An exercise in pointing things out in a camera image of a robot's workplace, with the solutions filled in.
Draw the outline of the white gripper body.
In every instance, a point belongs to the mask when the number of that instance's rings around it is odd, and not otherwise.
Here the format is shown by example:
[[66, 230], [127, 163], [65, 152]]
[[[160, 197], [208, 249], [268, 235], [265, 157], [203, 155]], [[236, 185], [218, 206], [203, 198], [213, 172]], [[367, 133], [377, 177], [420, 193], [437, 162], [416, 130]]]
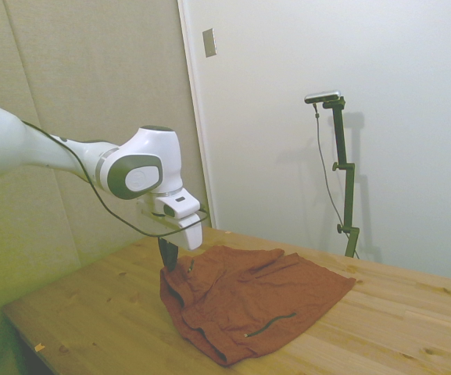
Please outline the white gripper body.
[[193, 197], [141, 197], [137, 215], [141, 229], [189, 251], [202, 244], [200, 203]]

